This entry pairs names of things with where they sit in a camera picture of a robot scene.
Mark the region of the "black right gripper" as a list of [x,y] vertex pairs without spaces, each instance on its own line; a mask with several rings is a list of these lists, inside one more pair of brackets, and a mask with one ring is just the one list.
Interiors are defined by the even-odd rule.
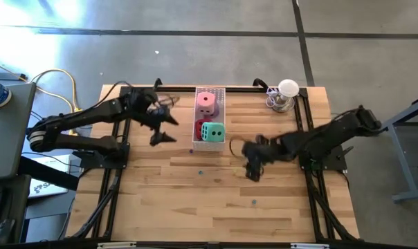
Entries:
[[255,182],[260,181],[264,173],[264,164],[285,161],[282,147],[262,134],[256,135],[254,141],[246,141],[242,147],[242,154],[250,163],[258,161],[255,166],[250,163],[245,165],[246,178]]

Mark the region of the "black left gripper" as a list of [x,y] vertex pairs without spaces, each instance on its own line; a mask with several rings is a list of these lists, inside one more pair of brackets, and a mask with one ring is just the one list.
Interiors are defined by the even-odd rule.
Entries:
[[162,122],[172,125],[179,125],[179,123],[170,113],[169,107],[158,101],[158,96],[153,90],[131,88],[127,97],[128,117],[154,132],[149,142],[151,146],[162,142],[176,142],[175,138],[165,132],[160,132]]

